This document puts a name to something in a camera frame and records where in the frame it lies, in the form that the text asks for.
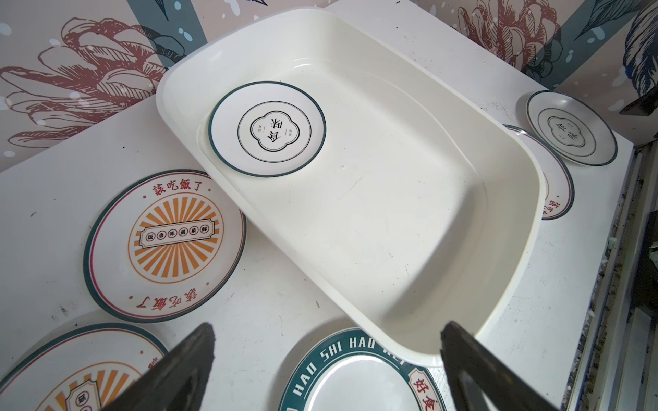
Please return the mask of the white clover plate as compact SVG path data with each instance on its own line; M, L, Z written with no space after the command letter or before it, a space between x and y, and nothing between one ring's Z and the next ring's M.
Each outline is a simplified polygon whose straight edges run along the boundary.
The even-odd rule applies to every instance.
M320 153L327 120L300 87L274 80L250 82L222 97L207 125L214 154L247 176L286 176Z
M581 100L548 90L535 92L525 112L536 134L563 158L585 166L605 166L616 159L613 131Z

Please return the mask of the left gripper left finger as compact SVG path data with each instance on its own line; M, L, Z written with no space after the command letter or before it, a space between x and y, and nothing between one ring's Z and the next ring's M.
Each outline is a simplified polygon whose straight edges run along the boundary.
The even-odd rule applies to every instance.
M199 410L214 362L214 346L212 326L199 325L105 409Z

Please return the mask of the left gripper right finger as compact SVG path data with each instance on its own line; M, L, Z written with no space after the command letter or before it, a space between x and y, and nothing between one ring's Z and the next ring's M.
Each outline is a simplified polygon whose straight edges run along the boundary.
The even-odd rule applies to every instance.
M449 322L440 335L455 409L555 409L457 322Z

